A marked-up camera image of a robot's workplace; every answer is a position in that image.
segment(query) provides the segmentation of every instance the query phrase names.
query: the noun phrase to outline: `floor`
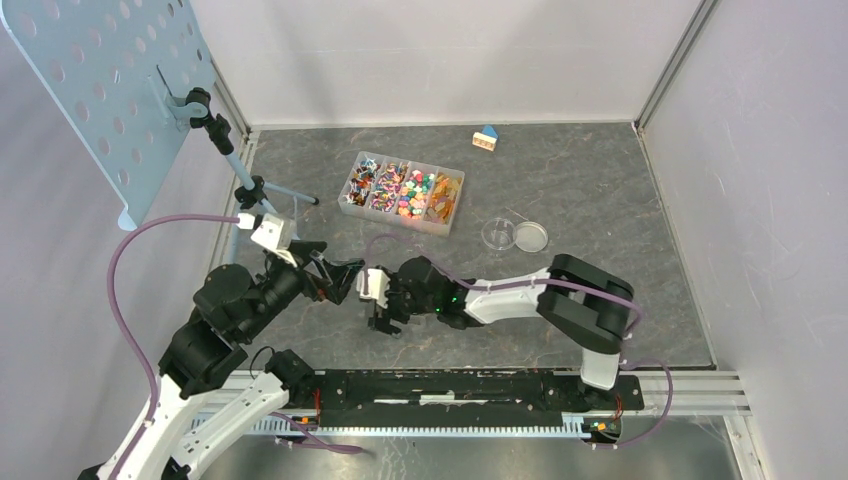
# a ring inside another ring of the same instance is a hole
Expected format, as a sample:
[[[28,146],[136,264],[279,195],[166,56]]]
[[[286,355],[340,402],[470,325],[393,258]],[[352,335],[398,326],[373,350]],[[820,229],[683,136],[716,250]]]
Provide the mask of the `floor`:
[[[557,253],[578,256],[630,282],[647,318],[628,342],[627,357],[656,357],[673,366],[711,363],[680,259],[636,136],[628,124],[496,126],[494,153],[471,145],[470,126],[266,131],[252,172],[320,198],[301,208],[305,240],[326,240],[327,256],[361,257],[365,242],[393,231],[408,235],[467,277],[498,279],[550,264]],[[448,238],[343,215],[337,197],[361,151],[465,172],[466,183]],[[271,194],[278,209],[291,200]],[[546,249],[529,254],[485,246],[483,224],[494,217],[545,226]],[[397,268],[411,249],[379,244],[377,261]],[[258,247],[244,238],[238,262],[262,270]],[[539,319],[515,319],[467,331],[435,317],[402,326],[401,338],[370,331],[365,306],[354,296],[341,305],[292,302],[248,346],[292,348],[315,368],[463,366],[572,367],[581,349]]]
[[[642,432],[655,421],[627,417],[626,425]],[[270,437],[245,436],[212,464],[203,480],[741,478],[720,417],[670,418],[649,441],[618,451],[592,452],[572,439],[346,437],[333,441],[359,445],[367,453],[292,451],[274,445]]]

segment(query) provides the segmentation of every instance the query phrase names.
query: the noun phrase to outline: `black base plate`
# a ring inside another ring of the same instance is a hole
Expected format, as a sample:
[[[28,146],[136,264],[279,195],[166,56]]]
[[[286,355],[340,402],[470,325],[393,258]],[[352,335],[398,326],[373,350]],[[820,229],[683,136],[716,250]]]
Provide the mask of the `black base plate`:
[[[624,410],[645,408],[639,379],[627,374],[610,391],[552,369],[327,370],[315,379],[325,427],[560,426],[564,412],[614,411],[616,396]],[[450,398],[480,403],[438,403]]]

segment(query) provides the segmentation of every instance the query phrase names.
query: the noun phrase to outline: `white wall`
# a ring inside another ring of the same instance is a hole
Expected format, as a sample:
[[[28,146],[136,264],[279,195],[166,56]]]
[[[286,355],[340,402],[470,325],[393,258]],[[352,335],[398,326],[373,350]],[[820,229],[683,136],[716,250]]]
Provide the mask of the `white wall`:
[[[123,204],[1,30],[0,105],[0,478],[77,478],[117,448],[147,396],[106,300]],[[148,219],[220,213],[231,178],[193,133]],[[216,228],[157,227],[124,254],[119,303],[154,361],[187,320]]]
[[[848,4],[722,2],[647,128],[775,478],[845,478]]]
[[[631,120],[698,0],[194,2],[248,122]]]

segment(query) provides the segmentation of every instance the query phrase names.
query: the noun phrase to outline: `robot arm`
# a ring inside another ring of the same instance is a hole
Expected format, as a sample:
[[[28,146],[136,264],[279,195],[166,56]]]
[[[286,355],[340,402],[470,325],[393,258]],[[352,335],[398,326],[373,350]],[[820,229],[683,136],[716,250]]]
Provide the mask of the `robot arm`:
[[[92,467],[80,480],[112,478],[118,459],[130,450],[114,478],[121,480],[199,479],[208,466],[244,431],[290,401],[302,403],[313,392],[314,373],[293,352],[278,352],[236,399],[201,427],[186,433],[192,419],[246,359],[241,344],[257,335],[298,295],[339,304],[354,279],[363,300],[370,302],[369,325],[397,334],[392,321],[435,313],[456,329],[480,327],[505,318],[541,317],[583,347],[581,379],[609,390],[617,378],[618,359],[629,310],[597,297],[579,298],[550,279],[602,290],[625,300],[633,288],[623,280],[569,255],[558,255],[547,269],[498,281],[471,279],[467,288],[440,273],[424,257],[405,262],[397,272],[369,269],[367,285],[362,260],[331,263],[325,242],[293,241],[288,220],[271,215],[240,214],[239,227],[254,230],[251,240],[266,250],[266,271],[251,276],[241,265],[222,265],[194,295],[188,323],[173,336],[159,362],[158,408],[144,435],[131,446],[145,422],[139,415],[130,433],[108,462]]]
[[[400,329],[392,321],[405,324],[410,315],[426,313],[460,330],[507,318],[539,317],[583,347],[580,376],[586,385],[601,390],[615,385],[629,310],[542,281],[565,280],[624,300],[633,298],[633,287],[578,258],[557,255],[550,267],[523,277],[465,280],[473,289],[452,281],[425,257],[406,261],[397,272],[369,268],[368,285],[364,277],[358,276],[357,290],[371,303],[369,326],[375,330],[396,335]]]
[[[212,461],[258,420],[283,408],[290,396],[311,395],[298,386],[310,372],[273,368],[280,359],[272,358],[268,371],[235,400],[200,428],[186,433],[213,391],[247,359],[241,344],[250,344],[299,295],[341,303],[363,265],[362,260],[325,260],[325,242],[293,241],[293,226],[285,218],[239,217],[239,227],[254,230],[251,239],[266,249],[266,271],[254,278],[241,265],[222,265],[208,274],[194,295],[195,308],[188,323],[177,330],[159,361],[158,408],[117,479],[199,479]],[[80,480],[110,478],[146,411],[147,405],[109,461],[85,470]]]

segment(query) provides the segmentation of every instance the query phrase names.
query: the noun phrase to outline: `plastic organizer box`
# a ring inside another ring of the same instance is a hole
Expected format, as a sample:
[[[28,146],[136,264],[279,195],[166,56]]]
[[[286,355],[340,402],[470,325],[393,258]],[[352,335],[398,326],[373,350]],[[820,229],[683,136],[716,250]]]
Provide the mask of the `plastic organizer box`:
[[[458,170],[359,152],[339,207],[354,217],[446,237],[464,183]]]

